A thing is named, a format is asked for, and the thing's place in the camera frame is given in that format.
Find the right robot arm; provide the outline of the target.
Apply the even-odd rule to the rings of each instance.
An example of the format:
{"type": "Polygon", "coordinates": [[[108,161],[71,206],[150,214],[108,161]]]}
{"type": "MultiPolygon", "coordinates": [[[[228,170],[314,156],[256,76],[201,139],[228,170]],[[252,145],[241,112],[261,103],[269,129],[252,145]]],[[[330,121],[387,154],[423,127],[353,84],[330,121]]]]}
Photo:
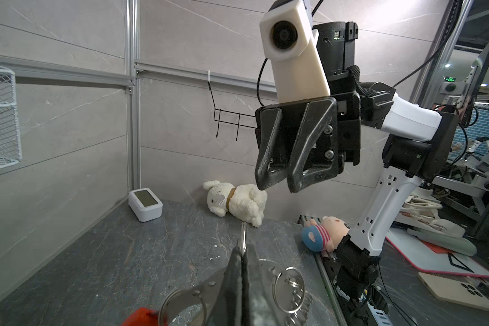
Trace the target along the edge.
{"type": "Polygon", "coordinates": [[[290,192],[333,179],[360,161],[362,126],[388,134],[372,199],[357,225],[337,244],[330,223],[312,224],[305,243],[335,252],[337,307],[348,325],[380,325],[384,299],[374,287],[384,240],[406,199],[443,169],[458,115],[424,109],[394,87],[362,82],[355,64],[354,22],[314,25],[308,1],[276,1],[259,24],[278,103],[255,113],[261,190],[286,181],[290,192]]]}

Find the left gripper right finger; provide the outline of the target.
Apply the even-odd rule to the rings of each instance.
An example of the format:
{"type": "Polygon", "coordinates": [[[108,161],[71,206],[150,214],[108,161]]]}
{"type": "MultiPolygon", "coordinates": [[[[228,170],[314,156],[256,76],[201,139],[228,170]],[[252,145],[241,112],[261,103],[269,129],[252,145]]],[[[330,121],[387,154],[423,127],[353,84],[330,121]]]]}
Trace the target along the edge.
{"type": "Polygon", "coordinates": [[[281,325],[270,281],[254,246],[242,244],[242,325],[281,325]]]}

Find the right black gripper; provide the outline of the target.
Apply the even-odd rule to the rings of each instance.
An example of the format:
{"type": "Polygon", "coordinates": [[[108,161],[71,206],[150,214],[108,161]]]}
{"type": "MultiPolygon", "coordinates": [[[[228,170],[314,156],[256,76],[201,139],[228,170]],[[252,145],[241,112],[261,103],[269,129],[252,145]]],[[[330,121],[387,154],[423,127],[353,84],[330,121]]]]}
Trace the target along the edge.
{"type": "Polygon", "coordinates": [[[335,178],[346,163],[360,163],[359,104],[350,92],[256,110],[257,187],[266,190],[287,178],[289,191],[298,193],[335,178]]]}

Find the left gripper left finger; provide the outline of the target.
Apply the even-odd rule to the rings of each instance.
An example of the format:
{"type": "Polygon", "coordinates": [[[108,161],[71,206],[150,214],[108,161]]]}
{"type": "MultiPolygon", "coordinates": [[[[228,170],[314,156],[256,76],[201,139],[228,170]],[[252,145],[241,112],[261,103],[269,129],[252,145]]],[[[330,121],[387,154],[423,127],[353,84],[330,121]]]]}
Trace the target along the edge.
{"type": "Polygon", "coordinates": [[[205,325],[241,325],[243,319],[243,256],[238,247],[230,255],[217,300],[205,325]]]}

